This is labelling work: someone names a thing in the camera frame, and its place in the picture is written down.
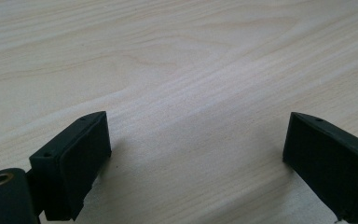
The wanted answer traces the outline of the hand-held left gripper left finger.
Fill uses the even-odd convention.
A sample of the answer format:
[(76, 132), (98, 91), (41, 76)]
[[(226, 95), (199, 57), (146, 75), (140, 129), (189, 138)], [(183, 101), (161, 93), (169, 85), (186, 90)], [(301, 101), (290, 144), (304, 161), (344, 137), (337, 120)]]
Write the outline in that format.
[(30, 157), (27, 177), (37, 213), (47, 220), (76, 219), (103, 164), (111, 156), (104, 111), (83, 116)]

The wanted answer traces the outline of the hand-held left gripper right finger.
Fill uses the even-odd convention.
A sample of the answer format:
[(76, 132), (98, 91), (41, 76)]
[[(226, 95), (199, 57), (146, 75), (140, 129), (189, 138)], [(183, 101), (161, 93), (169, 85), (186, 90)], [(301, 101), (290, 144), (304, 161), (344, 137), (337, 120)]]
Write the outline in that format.
[(293, 112), (282, 160), (339, 220), (358, 223), (358, 137), (324, 119)]

